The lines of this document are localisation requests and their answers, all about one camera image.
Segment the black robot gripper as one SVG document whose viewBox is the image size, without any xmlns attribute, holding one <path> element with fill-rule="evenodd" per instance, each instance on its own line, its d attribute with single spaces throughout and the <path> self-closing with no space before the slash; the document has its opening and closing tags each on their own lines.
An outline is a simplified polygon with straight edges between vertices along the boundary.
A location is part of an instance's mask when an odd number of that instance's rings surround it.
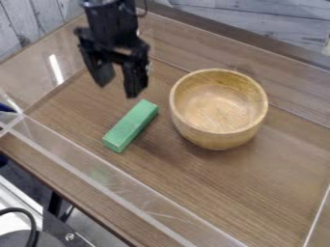
<svg viewBox="0 0 330 247">
<path fill-rule="evenodd" d="M 81 1 L 88 27 L 73 31 L 83 60 L 95 84 L 103 88 L 113 79 L 113 65 L 123 68 L 127 98 L 148 87 L 148 43 L 138 35 L 139 14 L 134 1 Z"/>
</svg>

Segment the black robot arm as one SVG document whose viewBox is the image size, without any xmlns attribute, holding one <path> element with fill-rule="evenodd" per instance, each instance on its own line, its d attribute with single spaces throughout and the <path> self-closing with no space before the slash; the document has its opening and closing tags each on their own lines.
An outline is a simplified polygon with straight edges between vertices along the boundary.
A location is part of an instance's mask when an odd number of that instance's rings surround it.
<svg viewBox="0 0 330 247">
<path fill-rule="evenodd" d="M 148 87 L 150 44 L 138 36 L 134 0 L 80 0 L 88 27 L 76 27 L 79 49 L 93 82 L 104 87 L 115 78 L 113 65 L 123 70 L 127 98 Z"/>
</svg>

